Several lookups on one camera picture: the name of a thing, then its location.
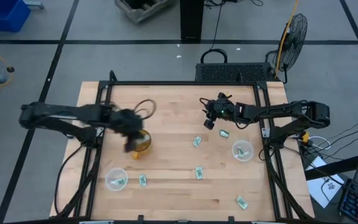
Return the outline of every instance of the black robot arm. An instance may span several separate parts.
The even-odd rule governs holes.
[[[85,147],[97,147],[97,128],[112,129],[127,138],[125,151],[136,147],[135,140],[142,137],[143,118],[134,110],[119,110],[114,105],[59,106],[45,103],[22,105],[19,122],[23,128],[55,130],[66,136],[76,137]],[[79,120],[88,127],[78,127],[63,119]]]
[[[282,127],[271,127],[264,130],[264,138],[274,148],[282,148],[285,140],[297,133],[308,128],[325,128],[329,126],[329,107],[323,103],[314,101],[294,101],[282,105],[274,106],[254,106],[244,103],[231,102],[230,96],[223,93],[218,95],[217,100],[200,99],[204,104],[207,120],[204,125],[208,129],[213,129],[214,122],[217,118],[226,121],[245,124],[246,128],[252,123],[256,123],[262,119],[292,117],[296,120]]]

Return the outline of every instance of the clear plastic bowl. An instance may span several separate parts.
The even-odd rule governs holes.
[[[106,187],[112,191],[124,189],[128,183],[128,174],[122,168],[113,168],[106,174]]]
[[[231,152],[233,153],[233,157],[241,162],[247,162],[254,156],[252,144],[245,140],[236,141],[231,148]]]

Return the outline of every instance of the electric fan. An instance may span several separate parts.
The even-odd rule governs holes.
[[[277,50],[269,51],[266,54],[265,62],[267,62],[270,54],[274,54],[273,64],[278,67],[278,70],[284,72],[285,81],[284,84],[287,83],[287,71],[292,68],[293,64],[296,62],[302,46],[305,42],[306,31],[308,29],[308,21],[306,17],[302,14],[297,14],[292,17],[291,24],[287,30],[281,37],[281,41],[284,39],[280,61],[278,62],[278,52],[280,50],[280,46],[278,46]],[[275,69],[271,69],[272,73],[276,77]]]

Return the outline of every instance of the wooden tabletop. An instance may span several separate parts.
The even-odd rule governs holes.
[[[97,87],[98,82],[83,82],[78,106],[94,103]],[[138,215],[144,215],[145,220],[224,221],[234,216],[237,221],[273,221],[265,162],[258,158],[262,149],[259,124],[240,130],[234,123],[217,120],[212,131],[203,126],[206,118],[198,99],[216,99],[219,92],[233,95],[233,102],[255,104],[250,86],[114,86],[111,99],[121,108],[133,108],[147,98],[157,102],[157,111],[144,124],[151,134],[152,147],[148,155],[135,161],[124,153],[124,138],[106,131],[92,219],[136,220]],[[287,102],[282,83],[268,83],[268,92],[272,105]],[[260,95],[263,104],[263,93]],[[275,124],[283,126],[290,121],[291,118],[280,118],[275,119]],[[221,129],[230,132],[228,139],[219,136]],[[203,138],[199,147],[193,146],[196,136]],[[240,139],[254,147],[254,158],[249,162],[233,158],[232,145]],[[285,145],[298,150],[295,140],[288,139]],[[69,140],[65,158],[78,146],[76,139]],[[288,189],[314,216],[299,155],[285,149],[281,152]],[[79,152],[62,172],[60,209],[78,188],[84,154],[85,150]],[[203,167],[203,180],[196,180],[196,166]],[[129,177],[125,189],[119,192],[110,191],[104,183],[106,173],[115,167],[125,169]],[[139,185],[139,174],[146,175],[146,188]],[[277,192],[284,217],[282,194],[279,189]],[[238,206],[238,195],[249,204],[248,209]]]

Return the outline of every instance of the white paper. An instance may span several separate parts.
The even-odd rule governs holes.
[[[326,165],[326,163],[320,158],[316,157],[312,163],[315,167],[320,167]],[[313,169],[312,166],[308,166],[306,170]],[[338,175],[332,175],[333,179],[337,180],[339,183],[344,183],[344,181]],[[333,199],[336,192],[341,188],[341,186],[335,181],[329,179],[328,182],[324,182],[329,179],[328,177],[318,178],[314,180],[308,180],[309,194],[323,207],[327,207],[329,201]],[[327,198],[321,191],[321,186],[324,184],[323,191],[327,195]]]

